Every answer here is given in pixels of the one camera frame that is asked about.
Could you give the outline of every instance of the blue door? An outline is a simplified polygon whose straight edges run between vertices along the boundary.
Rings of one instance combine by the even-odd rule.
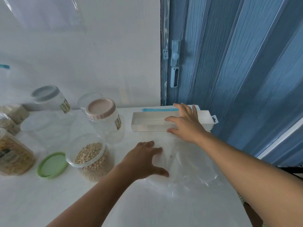
[[[219,120],[216,136],[260,155],[303,117],[303,0],[170,0],[169,8],[162,105],[209,110]],[[181,41],[174,88],[173,40]],[[303,163],[298,138],[287,140],[265,160]]]

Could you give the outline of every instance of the green lid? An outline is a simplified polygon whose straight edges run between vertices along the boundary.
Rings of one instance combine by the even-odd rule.
[[[65,153],[55,152],[40,162],[37,174],[42,178],[52,179],[62,174],[67,166]]]

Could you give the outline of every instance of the right hand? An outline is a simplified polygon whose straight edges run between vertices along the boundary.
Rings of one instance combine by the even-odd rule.
[[[199,136],[205,134],[206,131],[199,123],[195,105],[192,106],[192,110],[184,103],[174,103],[174,106],[179,109],[180,117],[169,116],[165,118],[165,121],[174,122],[177,129],[169,128],[167,129],[167,132],[177,135],[184,141],[197,143],[199,141]]]

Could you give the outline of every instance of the jar label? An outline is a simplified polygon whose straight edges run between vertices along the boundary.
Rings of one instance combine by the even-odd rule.
[[[10,149],[3,149],[0,151],[0,165],[9,166],[14,161],[16,161],[19,156]]]
[[[63,103],[60,105],[60,108],[64,112],[64,114],[71,110],[71,106],[66,99],[64,99]]]
[[[116,124],[117,130],[119,130],[121,128],[121,125],[122,125],[119,115],[118,115],[118,118],[115,120],[115,124]]]

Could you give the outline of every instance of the left hand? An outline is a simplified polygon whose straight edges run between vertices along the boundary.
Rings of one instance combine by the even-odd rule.
[[[154,155],[162,152],[162,147],[154,148],[154,141],[138,143],[119,164],[131,174],[134,180],[146,178],[152,174],[169,177],[167,170],[152,164]]]

